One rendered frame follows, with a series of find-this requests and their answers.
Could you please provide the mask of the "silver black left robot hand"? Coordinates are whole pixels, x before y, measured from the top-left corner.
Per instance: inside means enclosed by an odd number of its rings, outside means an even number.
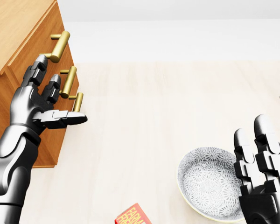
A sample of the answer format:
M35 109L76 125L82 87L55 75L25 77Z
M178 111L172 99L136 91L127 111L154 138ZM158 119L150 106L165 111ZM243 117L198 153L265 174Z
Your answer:
M61 78L54 74L49 83L39 93L48 66L46 56L40 55L24 74L20 87L15 91L11 102L11 125L23 125L37 134L47 129L61 129L68 125L78 125L88 119L81 112L54 109L59 97Z

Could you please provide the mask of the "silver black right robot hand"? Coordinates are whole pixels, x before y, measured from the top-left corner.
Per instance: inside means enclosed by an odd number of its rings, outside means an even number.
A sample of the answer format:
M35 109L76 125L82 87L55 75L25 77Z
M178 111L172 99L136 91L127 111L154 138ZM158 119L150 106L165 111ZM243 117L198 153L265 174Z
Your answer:
M239 202L247 224L280 224L280 142L269 118L254 121L254 154L244 130L234 133L234 169L242 181Z

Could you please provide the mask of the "wooden drawer, lowest front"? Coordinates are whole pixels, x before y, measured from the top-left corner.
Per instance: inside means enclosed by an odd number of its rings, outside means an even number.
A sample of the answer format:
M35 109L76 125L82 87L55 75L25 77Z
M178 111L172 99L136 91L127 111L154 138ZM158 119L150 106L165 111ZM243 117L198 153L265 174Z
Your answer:
M70 96L75 96L78 91L79 81L75 78ZM38 157L34 168L52 168L58 163L58 157L63 144L66 129L46 129L41 134L41 143L38 148Z

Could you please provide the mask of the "wooden drawer, mid-height front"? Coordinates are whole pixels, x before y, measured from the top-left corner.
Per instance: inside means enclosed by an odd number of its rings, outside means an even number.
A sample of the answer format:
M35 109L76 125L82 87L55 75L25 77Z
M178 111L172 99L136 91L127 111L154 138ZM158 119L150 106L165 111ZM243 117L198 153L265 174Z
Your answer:
M73 60L69 55L62 55L58 63L53 63L48 60L47 71L45 77L39 86L39 94L42 93L44 87L49 83L54 74L58 74L61 77L61 88L63 88L67 74L60 74L60 70L69 70L71 66L74 66ZM60 111L68 110L72 111L74 105L73 99L64 99L61 96L58 97L58 101L54 104L54 109Z

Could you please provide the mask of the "grey floral patterned bowl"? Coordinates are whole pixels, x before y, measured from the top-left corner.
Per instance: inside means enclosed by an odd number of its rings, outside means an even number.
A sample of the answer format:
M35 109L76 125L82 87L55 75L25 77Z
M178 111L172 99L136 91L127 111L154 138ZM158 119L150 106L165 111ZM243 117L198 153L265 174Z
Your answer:
M202 216L223 223L244 220L236 156L217 147L199 147L183 156L177 184L186 203Z

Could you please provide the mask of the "wooden drawer, widest front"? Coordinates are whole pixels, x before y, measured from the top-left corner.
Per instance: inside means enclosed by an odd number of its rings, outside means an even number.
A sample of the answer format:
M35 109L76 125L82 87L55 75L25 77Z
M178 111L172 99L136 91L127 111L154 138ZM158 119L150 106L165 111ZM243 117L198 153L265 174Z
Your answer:
M7 65L10 72L15 76L18 85L22 83L28 66L32 65L41 53L51 53L53 51L57 40L52 40L50 35L61 34L63 31L64 26L59 6L57 1L54 1ZM71 56L68 44L62 55Z

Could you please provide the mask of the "wooden cabinet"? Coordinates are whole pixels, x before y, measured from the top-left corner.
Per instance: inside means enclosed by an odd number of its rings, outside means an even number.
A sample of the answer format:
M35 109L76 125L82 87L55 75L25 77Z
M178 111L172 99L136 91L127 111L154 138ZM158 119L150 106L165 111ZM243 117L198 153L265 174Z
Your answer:
M7 67L52 3L57 0L0 0L0 138L10 122L17 84Z

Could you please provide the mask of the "red printed food box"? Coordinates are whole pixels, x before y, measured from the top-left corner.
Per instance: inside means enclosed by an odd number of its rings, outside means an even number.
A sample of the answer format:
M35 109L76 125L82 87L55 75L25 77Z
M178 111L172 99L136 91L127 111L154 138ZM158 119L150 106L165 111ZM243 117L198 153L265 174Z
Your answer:
M135 203L114 220L115 224L152 224L138 203Z

